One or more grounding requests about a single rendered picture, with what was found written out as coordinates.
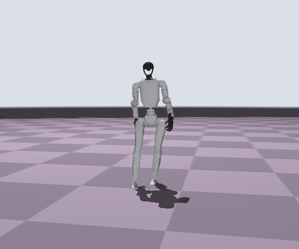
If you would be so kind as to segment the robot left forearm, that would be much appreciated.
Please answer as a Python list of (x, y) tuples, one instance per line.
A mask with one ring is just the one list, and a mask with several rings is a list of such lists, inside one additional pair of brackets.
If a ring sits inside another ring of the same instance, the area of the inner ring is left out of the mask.
[(170, 101), (170, 103), (167, 103), (167, 104), (165, 105), (165, 107), (166, 107), (166, 109), (167, 109), (167, 113), (168, 113), (168, 114), (171, 113), (171, 116), (174, 117), (171, 101)]

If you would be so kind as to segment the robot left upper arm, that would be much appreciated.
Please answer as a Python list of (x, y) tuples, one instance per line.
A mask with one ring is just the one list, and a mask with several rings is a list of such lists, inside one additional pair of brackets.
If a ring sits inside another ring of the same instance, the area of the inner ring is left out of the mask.
[(163, 103), (167, 104), (170, 103), (170, 98), (168, 97), (168, 88), (167, 88), (167, 84), (164, 80), (159, 80), (159, 86), (162, 88), (162, 96), (163, 96)]

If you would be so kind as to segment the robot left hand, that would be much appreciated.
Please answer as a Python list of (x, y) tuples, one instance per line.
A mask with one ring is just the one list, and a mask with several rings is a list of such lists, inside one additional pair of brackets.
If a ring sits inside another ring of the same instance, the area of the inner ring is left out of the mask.
[[(173, 129), (173, 119), (174, 119), (174, 117), (172, 117), (172, 116), (171, 116), (171, 113), (169, 113), (169, 114), (168, 114), (168, 121), (167, 121), (167, 122), (168, 122), (168, 125), (167, 125), (168, 129), (167, 129), (167, 131), (169, 131), (169, 132)], [(167, 122), (165, 122), (165, 124), (166, 124)], [(166, 127), (166, 128), (167, 128), (167, 127)], [(166, 128), (165, 128), (165, 129), (166, 129)]]

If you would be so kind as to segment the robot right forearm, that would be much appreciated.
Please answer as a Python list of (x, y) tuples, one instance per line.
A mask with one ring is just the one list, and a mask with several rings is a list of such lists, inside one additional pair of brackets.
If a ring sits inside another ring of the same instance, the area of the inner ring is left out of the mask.
[(139, 116), (139, 113), (138, 113), (138, 107), (137, 106), (131, 106), (132, 107), (132, 110), (133, 110), (133, 120), (135, 118), (138, 119), (138, 116)]

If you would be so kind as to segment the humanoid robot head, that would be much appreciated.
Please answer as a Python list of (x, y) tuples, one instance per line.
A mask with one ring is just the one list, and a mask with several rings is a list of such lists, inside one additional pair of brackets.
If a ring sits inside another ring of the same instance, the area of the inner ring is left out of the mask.
[[(147, 74), (145, 73), (145, 70), (150, 71), (151, 69), (152, 69), (151, 74), (147, 75)], [(144, 65), (143, 65), (143, 71), (144, 71), (144, 74), (146, 75), (146, 78), (147, 78), (147, 79), (145, 79), (145, 80), (151, 80), (151, 78), (152, 78), (152, 73), (153, 73), (153, 69), (154, 69), (154, 66), (153, 66), (153, 64), (152, 64), (151, 62), (146, 62), (146, 63), (144, 63)]]

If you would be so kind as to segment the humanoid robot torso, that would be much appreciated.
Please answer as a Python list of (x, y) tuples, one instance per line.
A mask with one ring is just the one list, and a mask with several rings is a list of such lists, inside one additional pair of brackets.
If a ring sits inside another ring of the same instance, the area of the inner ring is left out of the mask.
[[(147, 79), (147, 78), (145, 78)], [(140, 80), (140, 96), (144, 107), (149, 107), (144, 116), (145, 126), (157, 126), (157, 115), (152, 107), (157, 107), (159, 102), (159, 82), (158, 79), (151, 78), (151, 80)]]

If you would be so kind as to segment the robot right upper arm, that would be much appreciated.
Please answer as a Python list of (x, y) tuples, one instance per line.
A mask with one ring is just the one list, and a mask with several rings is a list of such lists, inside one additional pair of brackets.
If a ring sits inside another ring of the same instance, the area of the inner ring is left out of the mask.
[(139, 91), (138, 89), (139, 87), (139, 83), (140, 82), (135, 82), (132, 85), (132, 96), (133, 96), (133, 100), (131, 101), (131, 105), (132, 106), (138, 106), (139, 102), (138, 102), (138, 98), (139, 98)]

